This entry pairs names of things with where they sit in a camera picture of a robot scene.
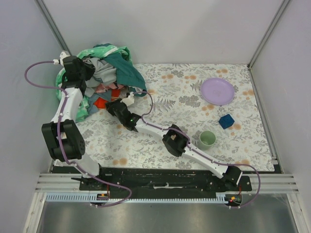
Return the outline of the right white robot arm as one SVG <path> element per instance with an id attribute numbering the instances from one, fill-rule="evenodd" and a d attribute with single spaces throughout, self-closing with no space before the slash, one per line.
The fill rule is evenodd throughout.
<path id="1" fill-rule="evenodd" d="M 151 136 L 161 138 L 167 151 L 175 157 L 183 157 L 200 164 L 208 171 L 212 172 L 217 178 L 227 185 L 237 187 L 242 177 L 242 171 L 234 165 L 228 165 L 213 159 L 204 151 L 198 149 L 190 142 L 189 137 L 179 129 L 178 126 L 172 125 L 164 128 L 144 121 L 143 117 L 131 113 L 127 105 L 121 100 L 108 102 L 107 111 L 129 131 L 137 133 L 146 133 Z"/>

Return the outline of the orange shorts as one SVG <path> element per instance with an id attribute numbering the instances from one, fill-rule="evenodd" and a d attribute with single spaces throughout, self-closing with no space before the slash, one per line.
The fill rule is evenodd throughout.
<path id="1" fill-rule="evenodd" d="M 95 93 L 95 102 L 93 103 L 98 109 L 105 109 L 108 102 L 117 100 L 121 95 L 120 89 L 108 89 L 102 93 Z"/>

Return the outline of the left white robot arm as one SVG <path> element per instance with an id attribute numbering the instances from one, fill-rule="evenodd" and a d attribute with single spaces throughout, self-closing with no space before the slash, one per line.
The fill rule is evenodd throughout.
<path id="1" fill-rule="evenodd" d="M 62 51 L 55 64 L 64 67 L 61 81 L 61 100 L 50 123 L 43 124 L 41 131 L 52 159 L 75 167 L 83 177 L 98 176 L 100 165 L 86 154 L 85 141 L 75 120 L 80 103 L 95 67 L 80 58 Z"/>

